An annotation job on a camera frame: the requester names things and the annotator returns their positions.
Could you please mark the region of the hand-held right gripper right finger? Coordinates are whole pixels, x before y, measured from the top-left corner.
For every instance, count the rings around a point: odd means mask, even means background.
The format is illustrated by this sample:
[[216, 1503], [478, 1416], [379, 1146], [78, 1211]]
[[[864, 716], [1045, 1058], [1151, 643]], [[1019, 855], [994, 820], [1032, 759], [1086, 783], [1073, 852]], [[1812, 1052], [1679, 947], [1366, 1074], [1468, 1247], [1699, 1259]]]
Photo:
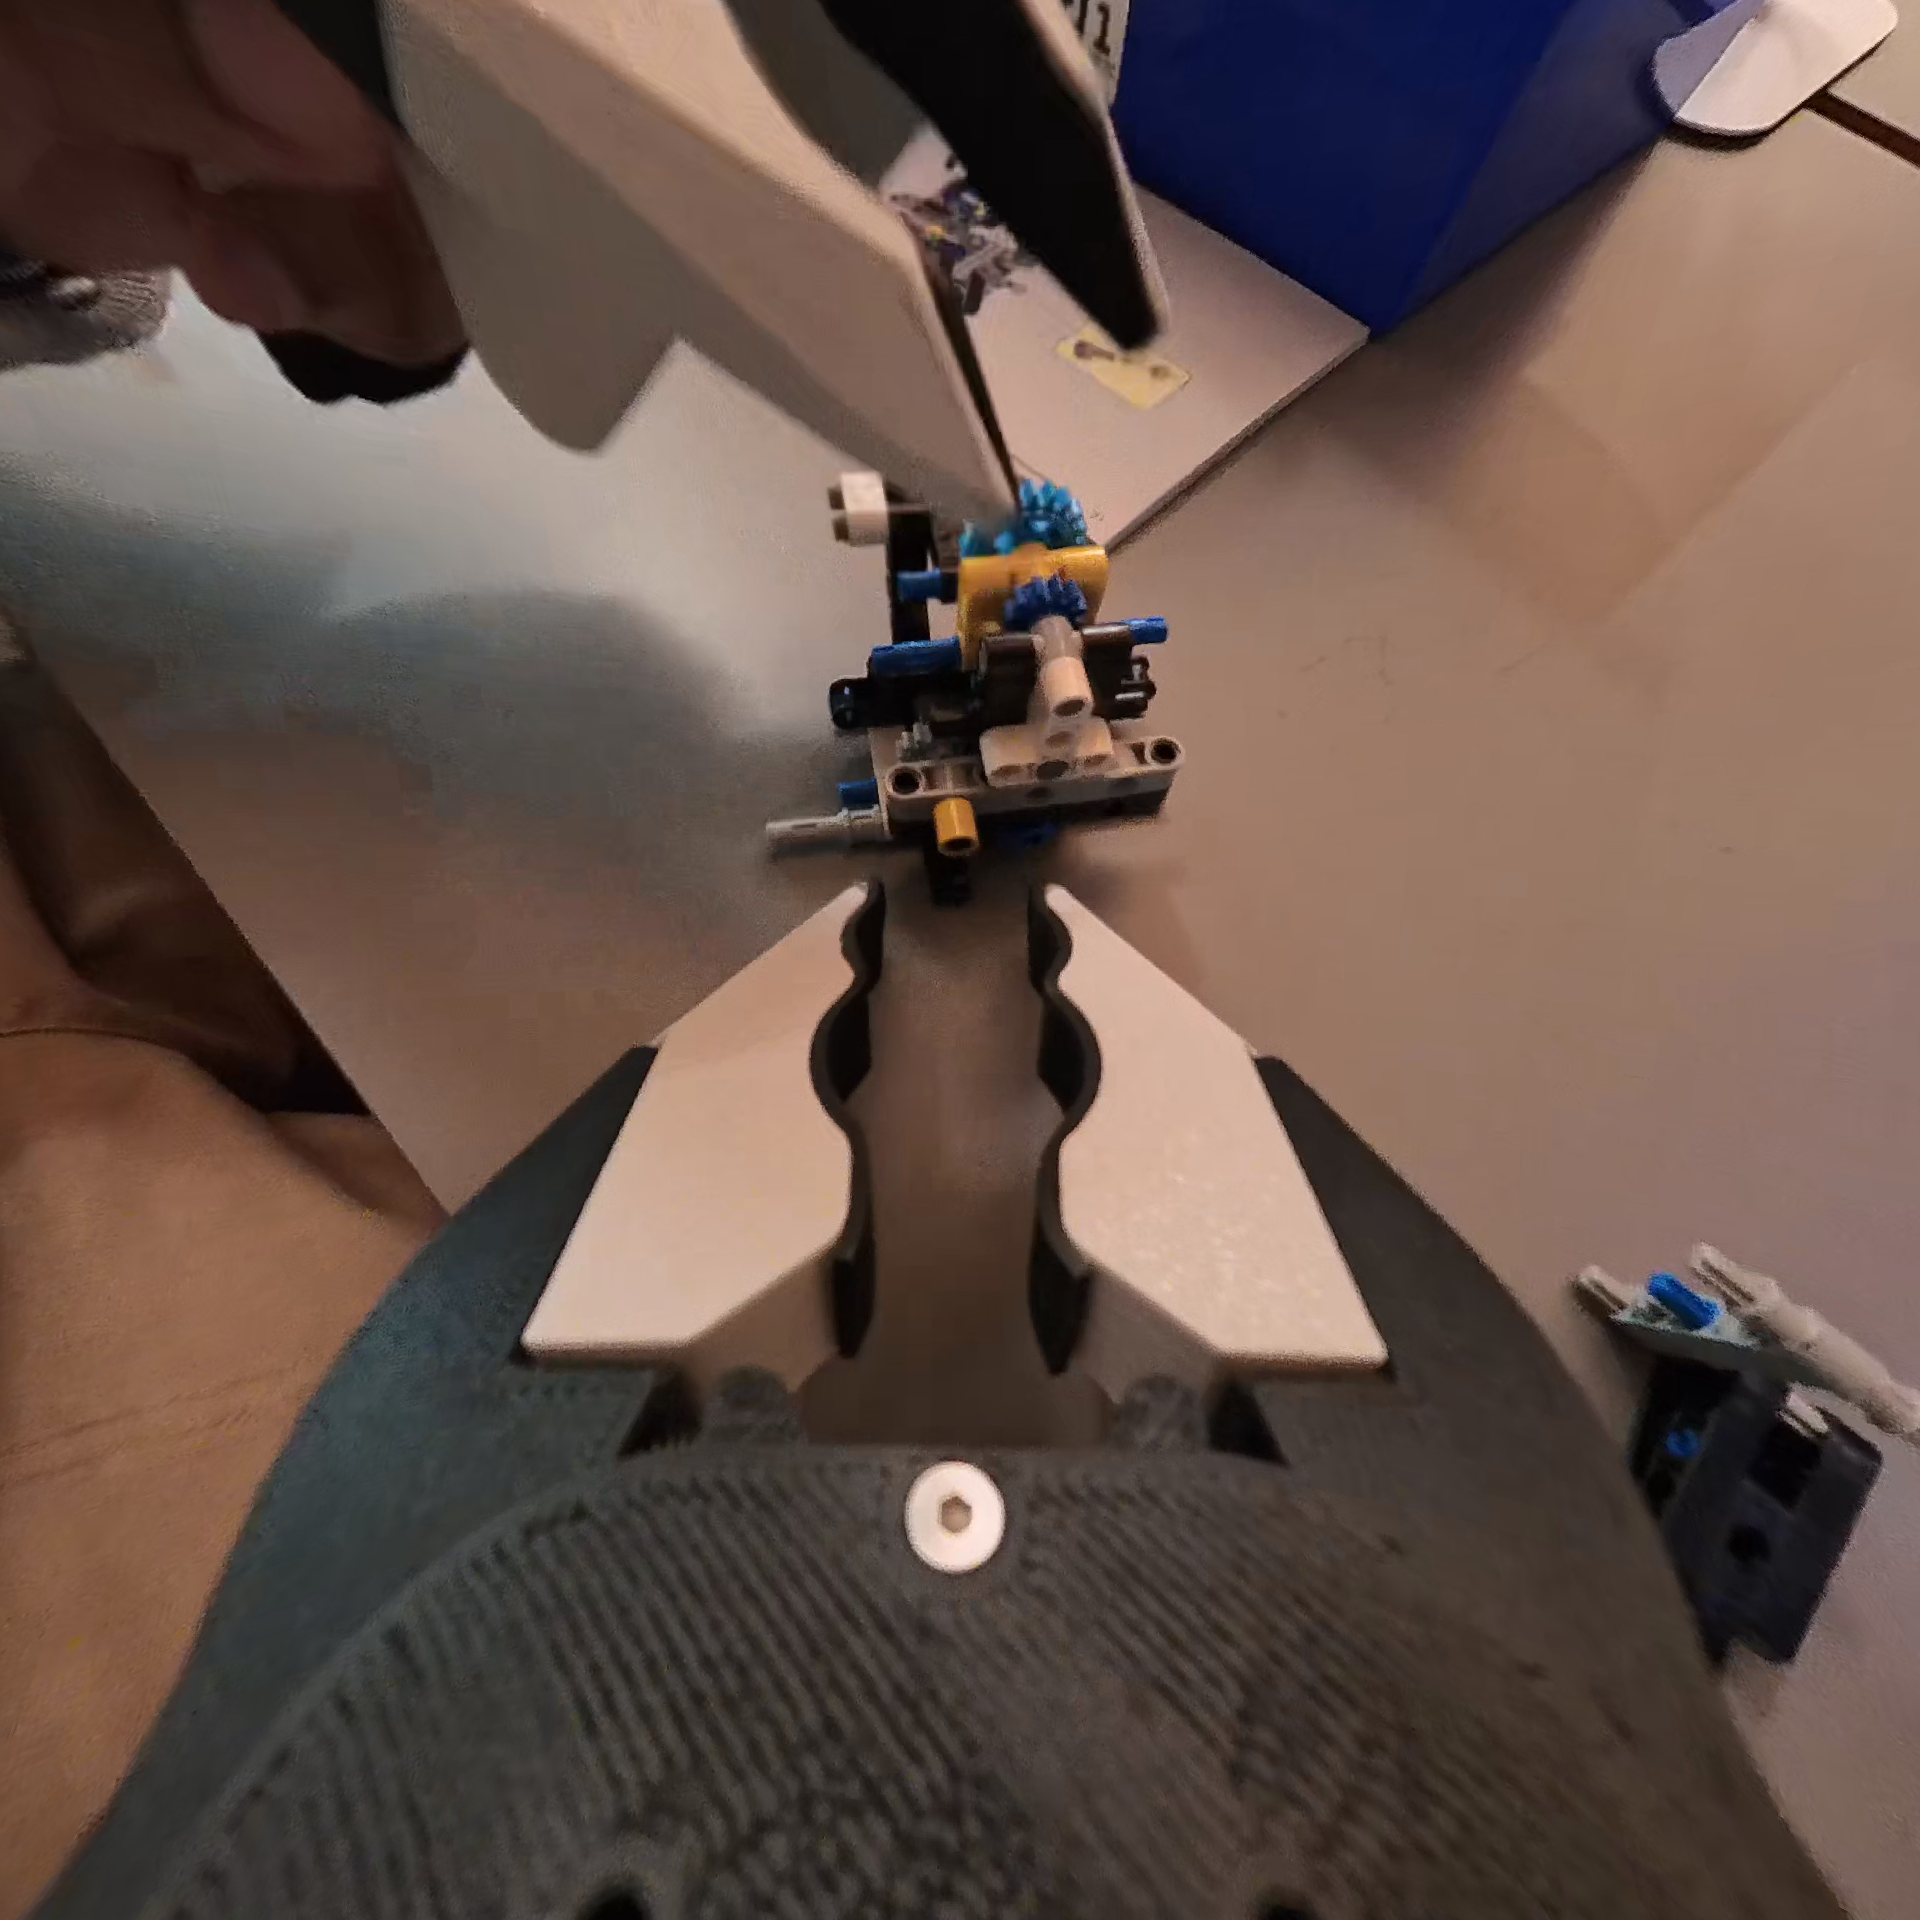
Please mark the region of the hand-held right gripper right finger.
[[1361, 1286], [1265, 1077], [1265, 1058], [1066, 884], [1030, 899], [1042, 1150], [1030, 1317], [1051, 1376], [1372, 1379]]

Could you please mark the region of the blue cardboard box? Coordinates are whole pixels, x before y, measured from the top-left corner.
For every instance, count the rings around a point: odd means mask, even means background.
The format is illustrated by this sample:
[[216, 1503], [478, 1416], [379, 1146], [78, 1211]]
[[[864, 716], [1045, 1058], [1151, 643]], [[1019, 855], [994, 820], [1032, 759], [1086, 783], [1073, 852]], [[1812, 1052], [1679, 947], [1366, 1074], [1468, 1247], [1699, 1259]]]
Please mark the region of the blue cardboard box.
[[1673, 131], [1752, 139], [1917, 4], [1131, 4], [1114, 119], [1175, 302], [1368, 334]]

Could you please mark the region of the person's left hand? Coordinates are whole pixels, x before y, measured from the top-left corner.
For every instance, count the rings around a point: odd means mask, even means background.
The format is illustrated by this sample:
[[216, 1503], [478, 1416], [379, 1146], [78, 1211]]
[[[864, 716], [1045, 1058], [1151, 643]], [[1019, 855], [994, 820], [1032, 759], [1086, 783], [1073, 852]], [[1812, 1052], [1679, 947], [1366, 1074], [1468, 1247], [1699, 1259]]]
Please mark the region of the person's left hand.
[[275, 4], [3, 4], [3, 251], [385, 365], [467, 346], [394, 127]]

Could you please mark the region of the lego gear assembly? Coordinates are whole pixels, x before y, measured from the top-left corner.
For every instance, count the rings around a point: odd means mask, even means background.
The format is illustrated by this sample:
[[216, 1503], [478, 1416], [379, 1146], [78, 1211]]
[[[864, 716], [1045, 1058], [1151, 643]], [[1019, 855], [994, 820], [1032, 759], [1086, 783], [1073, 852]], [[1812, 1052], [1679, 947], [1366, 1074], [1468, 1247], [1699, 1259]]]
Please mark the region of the lego gear assembly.
[[1187, 766], [1151, 721], [1167, 621], [1105, 611], [1114, 562], [1069, 486], [1026, 475], [1013, 518], [958, 521], [848, 471], [829, 530], [882, 559], [889, 635], [829, 687], [870, 769], [825, 813], [771, 820], [767, 852], [914, 849], [935, 905], [967, 905], [983, 852], [1162, 810]]

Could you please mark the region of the lego instruction booklet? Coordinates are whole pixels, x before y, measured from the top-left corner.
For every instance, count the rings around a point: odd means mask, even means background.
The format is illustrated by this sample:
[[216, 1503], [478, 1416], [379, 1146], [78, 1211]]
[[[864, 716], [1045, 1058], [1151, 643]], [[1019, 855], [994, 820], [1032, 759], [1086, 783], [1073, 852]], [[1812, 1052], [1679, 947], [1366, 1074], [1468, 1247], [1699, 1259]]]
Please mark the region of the lego instruction booklet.
[[1153, 350], [1128, 351], [988, 208], [935, 131], [905, 147], [882, 191], [964, 302], [1016, 468], [1069, 486], [1108, 548], [1368, 336], [1320, 293], [1141, 191], [1167, 325]]

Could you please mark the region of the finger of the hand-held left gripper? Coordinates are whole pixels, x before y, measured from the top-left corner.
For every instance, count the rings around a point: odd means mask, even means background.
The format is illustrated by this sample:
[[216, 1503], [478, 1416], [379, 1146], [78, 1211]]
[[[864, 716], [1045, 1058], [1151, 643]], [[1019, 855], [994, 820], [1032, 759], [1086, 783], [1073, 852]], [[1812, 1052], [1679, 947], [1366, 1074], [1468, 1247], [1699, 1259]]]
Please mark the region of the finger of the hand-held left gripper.
[[601, 448], [684, 342], [964, 517], [1016, 503], [929, 258], [725, 4], [384, 4], [410, 186], [503, 399]]
[[1123, 350], [1167, 325], [1101, 81], [1063, 4], [748, 4], [802, 127], [880, 186], [930, 127], [1016, 240]]

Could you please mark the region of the black lego frame assembly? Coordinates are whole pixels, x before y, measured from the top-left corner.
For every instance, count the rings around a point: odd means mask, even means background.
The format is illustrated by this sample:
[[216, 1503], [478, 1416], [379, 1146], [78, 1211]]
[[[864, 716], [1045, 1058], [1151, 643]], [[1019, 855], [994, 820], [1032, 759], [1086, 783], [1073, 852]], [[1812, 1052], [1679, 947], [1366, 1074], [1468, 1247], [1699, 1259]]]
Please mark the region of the black lego frame assembly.
[[1917, 1446], [1917, 1388], [1706, 1239], [1686, 1272], [1586, 1265], [1571, 1290], [1648, 1357], [1629, 1477], [1706, 1654], [1795, 1662], [1885, 1469], [1867, 1429]]

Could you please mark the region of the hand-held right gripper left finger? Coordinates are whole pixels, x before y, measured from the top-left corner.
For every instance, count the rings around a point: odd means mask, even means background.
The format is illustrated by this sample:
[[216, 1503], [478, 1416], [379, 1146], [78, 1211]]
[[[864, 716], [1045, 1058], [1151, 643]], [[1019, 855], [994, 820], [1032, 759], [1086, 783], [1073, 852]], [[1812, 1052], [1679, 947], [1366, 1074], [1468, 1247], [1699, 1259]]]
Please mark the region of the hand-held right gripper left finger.
[[661, 1035], [524, 1324], [534, 1362], [805, 1383], [858, 1348], [877, 1251], [846, 1103], [882, 929], [882, 884], [848, 884]]

